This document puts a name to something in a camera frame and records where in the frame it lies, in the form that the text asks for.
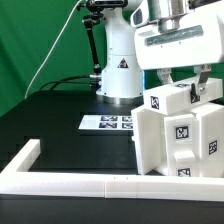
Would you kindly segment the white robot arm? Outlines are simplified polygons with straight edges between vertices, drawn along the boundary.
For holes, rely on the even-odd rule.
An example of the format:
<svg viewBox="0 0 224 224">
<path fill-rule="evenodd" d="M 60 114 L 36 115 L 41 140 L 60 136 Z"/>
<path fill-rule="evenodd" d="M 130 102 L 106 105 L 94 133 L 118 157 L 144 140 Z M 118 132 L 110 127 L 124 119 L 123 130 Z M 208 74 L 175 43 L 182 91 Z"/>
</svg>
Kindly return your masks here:
<svg viewBox="0 0 224 224">
<path fill-rule="evenodd" d="M 97 95 L 105 101 L 140 100 L 145 70 L 224 61 L 224 0 L 128 0 L 125 9 L 111 0 L 103 15 L 107 64 Z"/>
</svg>

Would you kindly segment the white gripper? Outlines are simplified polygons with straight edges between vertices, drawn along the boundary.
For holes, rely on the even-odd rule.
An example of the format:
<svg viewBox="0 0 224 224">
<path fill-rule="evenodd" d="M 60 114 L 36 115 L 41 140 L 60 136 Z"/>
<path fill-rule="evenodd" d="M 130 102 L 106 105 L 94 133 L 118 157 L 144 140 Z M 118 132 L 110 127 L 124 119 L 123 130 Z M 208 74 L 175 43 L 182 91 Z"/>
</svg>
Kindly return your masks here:
<svg viewBox="0 0 224 224">
<path fill-rule="evenodd" d="M 163 85 L 173 82 L 170 68 L 197 65 L 190 99 L 199 102 L 206 93 L 210 64 L 224 62 L 224 6 L 196 8 L 180 19 L 177 30 L 163 34 L 156 24 L 143 26 L 136 30 L 134 42 L 140 67 L 158 69 Z"/>
</svg>

